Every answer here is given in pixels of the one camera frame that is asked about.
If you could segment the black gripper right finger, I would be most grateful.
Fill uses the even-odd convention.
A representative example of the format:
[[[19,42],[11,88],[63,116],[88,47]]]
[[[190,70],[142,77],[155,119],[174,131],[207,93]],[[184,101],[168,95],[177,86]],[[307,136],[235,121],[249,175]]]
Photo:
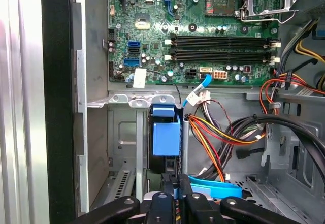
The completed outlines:
[[[296,223],[283,215],[238,197],[227,197],[215,204],[194,192],[186,174],[178,176],[182,223]]]

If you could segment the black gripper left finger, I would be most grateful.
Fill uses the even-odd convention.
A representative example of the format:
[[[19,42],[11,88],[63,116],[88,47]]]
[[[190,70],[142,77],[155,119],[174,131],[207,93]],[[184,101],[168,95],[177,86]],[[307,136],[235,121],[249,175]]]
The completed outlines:
[[[146,193],[143,201],[123,196],[78,218],[75,223],[175,223],[178,178],[162,174],[162,191]]]

